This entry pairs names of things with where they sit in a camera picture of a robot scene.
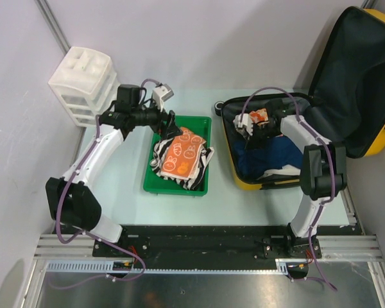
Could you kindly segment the dark blue garment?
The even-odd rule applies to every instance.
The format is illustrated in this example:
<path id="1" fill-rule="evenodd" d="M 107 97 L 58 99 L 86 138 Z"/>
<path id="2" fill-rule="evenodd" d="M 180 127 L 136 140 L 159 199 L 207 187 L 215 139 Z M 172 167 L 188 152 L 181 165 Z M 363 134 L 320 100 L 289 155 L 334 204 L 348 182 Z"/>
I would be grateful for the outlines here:
<path id="1" fill-rule="evenodd" d="M 245 141 L 235 142 L 233 149 L 237 159 L 237 171 L 242 178 L 258 180 L 267 169 L 281 169 L 292 165 L 302 166 L 302 153 L 296 145 L 285 136 L 273 137 L 261 148 L 246 149 Z"/>

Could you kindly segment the yellow Pikachu hard-shell suitcase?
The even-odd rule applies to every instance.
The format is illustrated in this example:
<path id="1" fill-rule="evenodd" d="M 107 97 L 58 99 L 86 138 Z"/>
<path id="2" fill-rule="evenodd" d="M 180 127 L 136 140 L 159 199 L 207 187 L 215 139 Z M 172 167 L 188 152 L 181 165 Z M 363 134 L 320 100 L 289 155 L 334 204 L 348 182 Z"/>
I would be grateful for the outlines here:
<path id="1" fill-rule="evenodd" d="M 282 99 L 287 105 L 296 101 L 308 124 L 344 145 L 346 160 L 380 152 L 385 147 L 385 14 L 351 6 L 340 15 L 307 94 L 271 87 L 267 95 L 256 92 L 215 105 L 234 180 L 244 190 L 300 186 L 299 176 L 247 180 L 237 171 L 235 142 L 244 140 L 246 149 L 257 147 L 247 145 L 248 136 L 235 130 L 233 120 L 238 114 L 264 108 L 272 99 Z"/>

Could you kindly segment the orange floral cloth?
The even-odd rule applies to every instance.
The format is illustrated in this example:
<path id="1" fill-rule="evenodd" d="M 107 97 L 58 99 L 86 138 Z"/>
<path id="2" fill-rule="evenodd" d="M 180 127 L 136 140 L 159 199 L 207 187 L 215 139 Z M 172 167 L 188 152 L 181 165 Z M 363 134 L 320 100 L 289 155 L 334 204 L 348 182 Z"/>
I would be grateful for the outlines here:
<path id="1" fill-rule="evenodd" d="M 253 110 L 249 113 L 250 119 L 252 122 L 258 126 L 269 123 L 268 111 L 266 108 L 261 108 L 258 110 Z"/>

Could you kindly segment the green plastic tray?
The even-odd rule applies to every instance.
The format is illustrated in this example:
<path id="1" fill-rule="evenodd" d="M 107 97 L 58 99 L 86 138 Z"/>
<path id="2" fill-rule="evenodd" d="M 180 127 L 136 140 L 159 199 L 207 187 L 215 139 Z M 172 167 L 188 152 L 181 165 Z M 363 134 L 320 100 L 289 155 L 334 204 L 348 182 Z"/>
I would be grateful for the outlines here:
<path id="1" fill-rule="evenodd" d="M 206 141 L 206 147 L 210 147 L 210 133 L 212 120 L 205 116 L 184 116 L 176 117 L 177 125 L 188 128 L 190 131 L 203 137 Z M 153 136 L 151 149 L 149 154 L 149 161 L 146 167 L 146 174 L 144 177 L 143 188 L 147 192 L 155 194 L 173 194 L 173 195 L 187 195 L 187 196 L 204 196 L 208 191 L 209 172 L 208 168 L 205 173 L 205 178 L 200 186 L 195 191 L 188 191 L 181 188 L 177 183 L 165 180 L 158 177 L 150 167 L 150 160 L 153 158 L 153 146 L 156 142 L 162 140 L 157 134 Z"/>

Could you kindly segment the black white striped garment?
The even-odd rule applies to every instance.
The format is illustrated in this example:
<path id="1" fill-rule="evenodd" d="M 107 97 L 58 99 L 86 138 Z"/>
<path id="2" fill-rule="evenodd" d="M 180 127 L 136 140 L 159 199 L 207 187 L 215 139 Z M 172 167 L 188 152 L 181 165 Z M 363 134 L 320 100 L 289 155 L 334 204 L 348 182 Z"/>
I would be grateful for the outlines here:
<path id="1" fill-rule="evenodd" d="M 164 157 L 168 151 L 168 148 L 173 141 L 172 139 L 162 139 L 156 142 L 153 146 L 153 158 L 150 160 L 150 167 L 152 171 L 160 178 L 165 180 L 170 180 L 177 183 L 181 188 L 188 191 L 195 191 L 200 186 L 205 178 L 205 173 L 208 168 L 209 162 L 214 154 L 214 148 L 206 147 L 207 141 L 204 145 L 204 148 L 201 150 L 200 157 L 198 160 L 198 166 L 196 168 L 195 174 L 192 178 L 187 180 L 181 180 L 178 178 L 172 178 L 164 176 L 161 173 L 161 166 L 164 161 Z"/>

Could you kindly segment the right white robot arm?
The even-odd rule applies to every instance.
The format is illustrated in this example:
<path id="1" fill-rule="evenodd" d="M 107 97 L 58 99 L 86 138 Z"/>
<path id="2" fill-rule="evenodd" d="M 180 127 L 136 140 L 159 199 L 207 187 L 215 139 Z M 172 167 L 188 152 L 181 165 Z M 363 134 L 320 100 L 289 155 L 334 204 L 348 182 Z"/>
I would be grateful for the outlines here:
<path id="1" fill-rule="evenodd" d="M 314 254 L 318 222 L 325 206 L 347 186 L 346 149 L 308 124 L 300 115 L 296 101 L 287 105 L 281 99 L 272 99 L 266 103 L 266 112 L 266 121 L 252 123 L 246 129 L 247 145 L 270 150 L 270 142 L 281 136 L 287 137 L 302 153 L 299 183 L 303 196 L 285 237 L 278 244 L 281 256 L 301 258 L 307 250 Z"/>

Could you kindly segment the orange bunny print towel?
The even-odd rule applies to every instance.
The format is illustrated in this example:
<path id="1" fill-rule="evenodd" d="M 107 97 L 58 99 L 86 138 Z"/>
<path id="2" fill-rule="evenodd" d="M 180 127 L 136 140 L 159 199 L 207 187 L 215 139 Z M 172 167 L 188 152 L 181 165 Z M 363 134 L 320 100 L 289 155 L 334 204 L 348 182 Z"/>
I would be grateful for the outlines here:
<path id="1" fill-rule="evenodd" d="M 168 148 L 161 173 L 164 176 L 187 180 L 195 174 L 206 140 L 188 128 L 181 127 L 181 130 L 183 134 L 175 137 Z"/>

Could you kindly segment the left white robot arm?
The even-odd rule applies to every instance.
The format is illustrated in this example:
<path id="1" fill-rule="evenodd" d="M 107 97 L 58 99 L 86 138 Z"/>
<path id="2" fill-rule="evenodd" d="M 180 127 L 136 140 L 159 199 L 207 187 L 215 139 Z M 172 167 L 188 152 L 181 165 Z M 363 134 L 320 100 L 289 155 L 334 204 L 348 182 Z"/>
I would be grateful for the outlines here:
<path id="1" fill-rule="evenodd" d="M 104 215 L 92 186 L 111 155 L 136 127 L 148 126 L 163 139 L 182 134 L 175 113 L 164 109 L 173 90 L 159 81 L 154 83 L 148 107 L 141 97 L 146 90 L 143 85 L 118 86 L 115 100 L 96 116 L 96 133 L 86 150 L 60 178 L 51 177 L 46 182 L 49 209 L 61 243 L 72 241 L 62 236 L 61 227 L 66 225 L 75 228 L 77 234 L 107 241 L 107 250 L 117 257 L 128 251 L 129 241 L 121 236 L 122 226 Z"/>

